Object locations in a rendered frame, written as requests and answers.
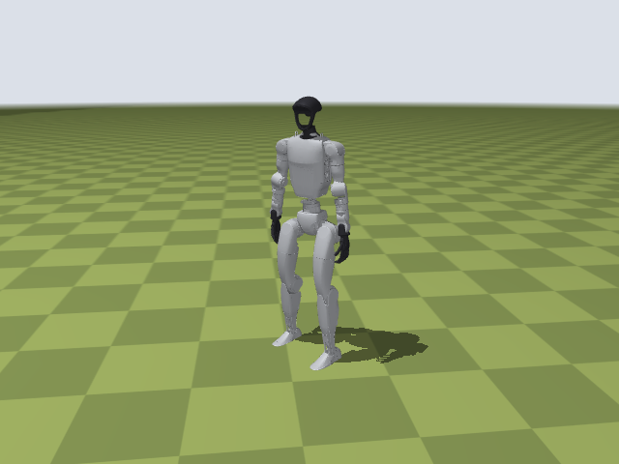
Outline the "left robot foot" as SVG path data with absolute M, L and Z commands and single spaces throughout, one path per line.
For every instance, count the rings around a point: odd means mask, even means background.
M 331 351 L 331 349 L 330 349 Z M 312 370 L 320 370 L 323 369 L 329 365 L 331 365 L 332 363 L 334 363 L 335 361 L 339 360 L 341 358 L 341 351 L 338 347 L 335 346 L 335 353 L 332 355 L 328 355 L 329 352 L 327 353 L 322 353 L 322 355 L 314 362 L 310 365 L 310 369 Z

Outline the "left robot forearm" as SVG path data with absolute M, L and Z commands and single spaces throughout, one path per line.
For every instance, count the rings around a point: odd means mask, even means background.
M 335 205 L 336 205 L 337 221 L 338 221 L 337 230 L 338 230 L 339 224 L 342 223 L 345 226 L 345 233 L 347 233 L 350 230 L 350 224 L 349 224 L 349 211 L 348 211 L 348 195 L 347 195 L 347 187 L 345 183 L 344 183 L 344 193 L 345 193 L 345 196 L 338 197 L 338 199 L 335 199 Z

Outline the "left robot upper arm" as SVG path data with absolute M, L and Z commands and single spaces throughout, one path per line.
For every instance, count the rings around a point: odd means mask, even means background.
M 332 140 L 325 140 L 323 142 L 325 155 L 330 159 L 331 173 L 333 177 L 333 184 L 331 186 L 331 194 L 334 197 L 345 196 L 344 193 L 344 146 Z

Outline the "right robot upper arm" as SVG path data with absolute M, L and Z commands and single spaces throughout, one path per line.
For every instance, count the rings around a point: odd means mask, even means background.
M 277 150 L 277 169 L 278 172 L 272 176 L 271 183 L 278 188 L 284 188 L 287 186 L 287 172 L 288 172 L 288 159 L 286 144 L 290 137 L 278 141 L 276 145 Z

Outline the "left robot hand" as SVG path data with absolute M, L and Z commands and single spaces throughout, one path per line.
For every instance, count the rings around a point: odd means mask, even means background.
M 349 239 L 348 236 L 350 235 L 349 232 L 345 233 L 345 226 L 344 224 L 339 224 L 338 226 L 338 235 L 340 236 L 340 241 L 339 241 L 339 249 L 338 251 L 335 253 L 335 256 L 337 256 L 340 253 L 340 257 L 337 261 L 335 261 L 335 263 L 341 263 L 343 262 L 349 255 Z

